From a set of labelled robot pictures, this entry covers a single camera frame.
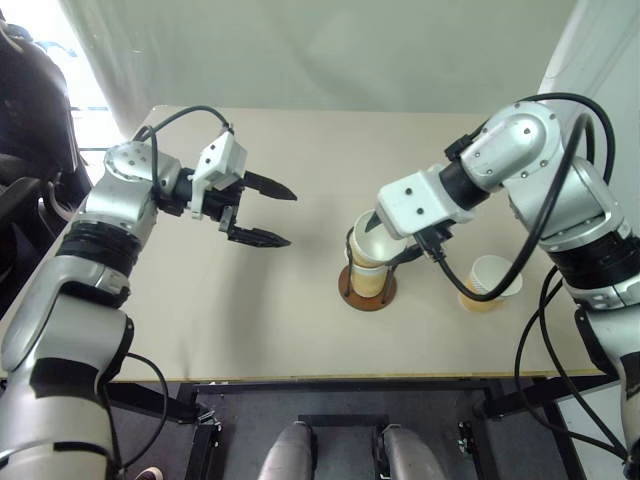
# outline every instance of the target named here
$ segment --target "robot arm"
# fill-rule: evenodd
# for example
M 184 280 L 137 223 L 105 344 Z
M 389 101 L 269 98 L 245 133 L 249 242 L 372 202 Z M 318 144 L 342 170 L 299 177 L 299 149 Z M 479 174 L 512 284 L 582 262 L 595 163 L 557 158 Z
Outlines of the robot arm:
M 1 480 L 118 476 L 122 461 L 104 385 L 118 373 L 133 340 L 133 322 L 119 307 L 158 208 L 180 215 L 191 206 L 194 217 L 220 222 L 232 241 L 289 244 L 274 233 L 236 226 L 245 187 L 296 197 L 245 172 L 246 151 L 229 130 L 205 147 L 196 170 L 154 147 L 132 141 L 108 151 L 104 177 L 9 326 L 2 343 L 8 381 L 0 398 Z
M 587 150 L 592 152 L 593 145 Z M 565 148 L 554 112 L 521 101 L 446 153 L 452 160 L 446 167 L 434 165 L 383 186 L 367 226 L 382 223 L 395 238 L 415 236 L 441 266 L 440 244 L 451 237 L 449 227 L 471 221 L 473 208 L 501 188 L 516 217 L 529 231 L 535 228 Z M 576 320 L 590 357 L 621 379 L 622 420 L 633 463 L 640 448 L 640 240 L 587 160 L 571 159 L 537 243 L 579 306 Z

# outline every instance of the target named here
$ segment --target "shoe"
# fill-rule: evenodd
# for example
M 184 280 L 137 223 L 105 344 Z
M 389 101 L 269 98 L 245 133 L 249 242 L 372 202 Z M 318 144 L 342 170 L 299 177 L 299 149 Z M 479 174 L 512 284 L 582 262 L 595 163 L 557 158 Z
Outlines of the shoe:
M 159 468 L 149 467 L 140 472 L 136 477 L 136 480 L 164 480 L 164 477 L 162 476 L 162 472 Z

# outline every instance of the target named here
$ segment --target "beige tabletop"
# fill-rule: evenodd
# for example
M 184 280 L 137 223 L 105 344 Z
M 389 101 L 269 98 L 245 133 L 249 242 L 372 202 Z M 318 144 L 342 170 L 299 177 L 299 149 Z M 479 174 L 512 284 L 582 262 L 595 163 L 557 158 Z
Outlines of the beige tabletop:
M 145 123 L 175 110 L 157 107 Z M 228 242 L 209 220 L 161 213 L 123 306 L 136 327 L 133 352 L 153 359 L 171 380 L 512 375 L 516 344 L 550 266 L 541 252 L 523 271 L 522 291 L 486 314 L 462 309 L 455 288 L 425 258 L 398 269 L 396 298 L 381 311 L 354 310 L 337 289 L 344 235 L 361 212 L 373 208 L 379 187 L 445 163 L 442 150 L 484 117 L 224 113 L 249 152 L 247 168 L 281 181 L 299 197 L 276 201 L 248 190 L 238 224 L 272 230 L 293 243 L 255 249 Z M 163 130 L 159 147 L 184 166 L 195 166 L 219 128 L 214 117 L 192 114 Z M 459 276 L 484 254 L 513 259 L 526 236 L 504 192 L 481 205 L 474 222 L 453 232 L 445 248 Z M 563 291 L 549 308 L 550 335 L 568 370 L 595 373 L 574 310 Z M 0 335 L 7 320 L 0 322 Z M 553 371 L 537 328 L 523 371 Z M 153 374 L 125 362 L 118 378 Z

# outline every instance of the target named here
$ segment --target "table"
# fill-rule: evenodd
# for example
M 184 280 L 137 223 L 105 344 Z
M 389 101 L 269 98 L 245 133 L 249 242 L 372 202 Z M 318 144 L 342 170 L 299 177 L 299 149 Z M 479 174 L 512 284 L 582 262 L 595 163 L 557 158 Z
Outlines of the table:
M 156 107 L 145 123 L 176 110 Z M 254 249 L 226 241 L 208 220 L 161 213 L 123 306 L 136 327 L 131 351 L 179 381 L 512 375 L 516 343 L 551 265 L 542 252 L 525 267 L 523 290 L 488 314 L 462 309 L 455 288 L 426 259 L 398 269 L 396 298 L 381 311 L 354 310 L 337 289 L 344 235 L 361 212 L 373 208 L 378 188 L 445 163 L 442 150 L 483 116 L 224 113 L 249 152 L 248 169 L 284 183 L 299 197 L 283 202 L 247 191 L 238 224 L 272 230 L 293 243 Z M 161 131 L 159 147 L 193 167 L 219 128 L 213 116 L 194 113 Z M 445 248 L 460 276 L 480 255 L 514 258 L 526 236 L 504 192 L 453 233 Z M 567 294 L 558 295 L 549 309 L 551 338 L 571 374 L 596 373 L 574 325 L 574 309 Z M 0 336 L 8 323 L 0 322 Z M 553 371 L 537 329 L 523 371 Z M 150 380 L 153 373 L 125 362 L 118 378 Z

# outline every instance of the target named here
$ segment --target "brown coaster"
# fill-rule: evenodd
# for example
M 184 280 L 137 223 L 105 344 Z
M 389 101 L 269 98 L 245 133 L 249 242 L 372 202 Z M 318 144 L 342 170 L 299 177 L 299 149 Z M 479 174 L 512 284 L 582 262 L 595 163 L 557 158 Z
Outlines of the brown coaster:
M 338 290 L 342 299 L 351 305 L 353 308 L 357 308 L 358 310 L 363 310 L 365 312 L 373 312 L 375 310 L 380 310 L 381 308 L 386 307 L 391 303 L 393 298 L 396 296 L 396 290 L 398 289 L 398 283 L 396 282 L 395 277 L 391 277 L 391 288 L 389 288 L 389 293 L 387 293 L 386 301 L 384 300 L 384 292 L 385 289 L 382 289 L 375 297 L 365 298 L 358 295 L 353 291 L 353 287 L 351 287 L 349 295 L 345 296 L 345 292 L 347 290 L 347 282 L 349 280 L 349 265 L 342 269 L 340 272 L 340 277 L 338 277 Z

